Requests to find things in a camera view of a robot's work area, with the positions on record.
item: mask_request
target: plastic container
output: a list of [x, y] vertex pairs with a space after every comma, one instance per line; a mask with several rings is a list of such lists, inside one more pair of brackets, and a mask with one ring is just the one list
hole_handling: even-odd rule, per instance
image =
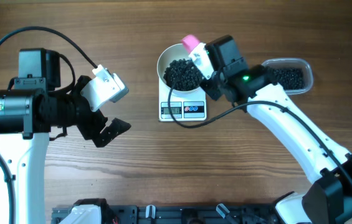
[[[168, 47], [164, 52], [159, 56], [158, 64], [156, 65], [156, 71], [158, 72], [159, 79], [166, 85], [166, 88], [170, 91], [170, 87], [166, 84], [166, 80], [163, 78], [164, 71], [167, 67], [170, 66], [170, 62], [173, 60], [186, 59], [189, 60], [188, 52], [182, 44], [174, 44], [173, 46]], [[172, 95], [184, 96], [195, 92], [200, 87], [197, 87], [194, 90], [189, 91], [179, 91], [173, 90]]]
[[312, 68], [305, 60], [300, 58], [274, 58], [268, 59], [262, 63], [263, 66], [269, 66], [274, 69], [278, 68], [301, 68], [303, 71], [303, 80], [305, 87], [299, 90], [285, 90], [288, 95], [296, 95], [307, 92], [313, 87], [314, 78]]

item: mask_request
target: clear plastic tray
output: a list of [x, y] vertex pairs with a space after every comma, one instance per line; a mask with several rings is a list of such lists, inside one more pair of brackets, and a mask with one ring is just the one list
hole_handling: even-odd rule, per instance
[[288, 95], [296, 95], [307, 92], [313, 87], [314, 78], [312, 68], [305, 60], [300, 58], [274, 58], [268, 59], [262, 63], [263, 66], [269, 66], [271, 68], [301, 68], [303, 71], [303, 80], [305, 81], [305, 87], [300, 90], [285, 90]]

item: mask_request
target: wooden table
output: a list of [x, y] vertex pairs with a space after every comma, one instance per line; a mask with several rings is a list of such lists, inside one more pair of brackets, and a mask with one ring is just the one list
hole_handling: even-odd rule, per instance
[[[315, 84], [292, 100], [352, 152], [352, 1], [112, 1], [0, 5], [0, 38], [24, 26], [46, 26], [75, 41], [130, 93], [103, 106], [132, 128], [105, 148], [77, 128], [50, 144], [45, 160], [45, 214], [80, 198], [112, 205], [271, 202], [310, 187], [290, 153], [262, 124], [235, 112], [200, 129], [158, 122], [156, 62], [187, 34], [206, 42], [232, 35], [250, 65], [297, 57]], [[16, 35], [0, 47], [0, 89], [17, 76], [18, 51], [44, 47], [72, 62], [76, 76], [92, 67], [68, 43], [45, 32]], [[70, 72], [62, 63], [62, 84]], [[208, 116], [230, 104], [208, 99]], [[52, 136], [60, 130], [54, 128]]]

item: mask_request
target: pink object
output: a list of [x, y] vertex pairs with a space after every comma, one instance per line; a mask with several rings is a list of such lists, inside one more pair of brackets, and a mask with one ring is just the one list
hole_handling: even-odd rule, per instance
[[200, 41], [194, 35], [189, 34], [181, 40], [181, 43], [183, 43], [183, 46], [188, 51], [188, 53], [191, 53], [196, 48], [196, 46], [198, 46]]

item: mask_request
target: kitchen scale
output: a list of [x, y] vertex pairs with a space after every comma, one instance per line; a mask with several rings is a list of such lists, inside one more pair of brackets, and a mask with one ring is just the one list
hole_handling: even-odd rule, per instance
[[[170, 87], [163, 79], [164, 71], [173, 60], [189, 60], [188, 52], [182, 44], [167, 48], [159, 57], [157, 71], [159, 76], [159, 120], [173, 121], [168, 109]], [[173, 90], [170, 107], [178, 121], [204, 121], [206, 119], [206, 93], [198, 87], [191, 91]]]

